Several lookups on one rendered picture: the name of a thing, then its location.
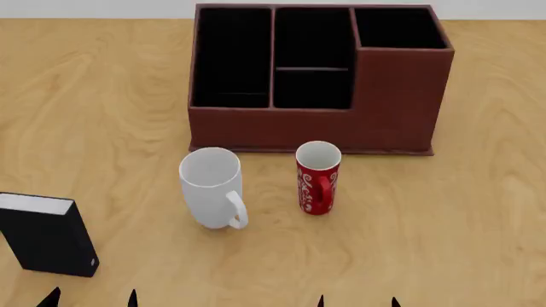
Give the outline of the brown leather desk caddy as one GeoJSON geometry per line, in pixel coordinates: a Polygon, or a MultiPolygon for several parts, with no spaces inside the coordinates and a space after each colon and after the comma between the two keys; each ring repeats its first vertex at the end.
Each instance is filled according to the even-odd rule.
{"type": "Polygon", "coordinates": [[[428,5],[197,4],[189,147],[431,155],[454,54],[428,5]]]}

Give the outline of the red patterned mug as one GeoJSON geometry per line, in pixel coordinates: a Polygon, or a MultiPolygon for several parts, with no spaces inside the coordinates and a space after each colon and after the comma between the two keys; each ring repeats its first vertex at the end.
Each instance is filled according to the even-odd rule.
{"type": "Polygon", "coordinates": [[[295,153],[299,207],[307,214],[327,214],[334,206],[341,151],[332,143],[306,142],[295,153]]]}

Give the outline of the black book with white pages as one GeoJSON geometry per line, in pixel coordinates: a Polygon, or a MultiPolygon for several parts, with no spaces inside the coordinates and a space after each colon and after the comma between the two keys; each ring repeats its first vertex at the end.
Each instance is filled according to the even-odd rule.
{"type": "Polygon", "coordinates": [[[73,199],[0,192],[0,232],[25,270],[91,278],[99,267],[73,199]]]}

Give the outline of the white ceramic mug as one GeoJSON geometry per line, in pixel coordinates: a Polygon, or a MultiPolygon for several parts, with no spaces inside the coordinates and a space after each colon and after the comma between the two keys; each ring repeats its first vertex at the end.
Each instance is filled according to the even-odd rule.
{"type": "Polygon", "coordinates": [[[196,221],[209,229],[248,225],[242,200],[241,162],[225,148],[189,153],[178,168],[184,201],[196,221]]]}

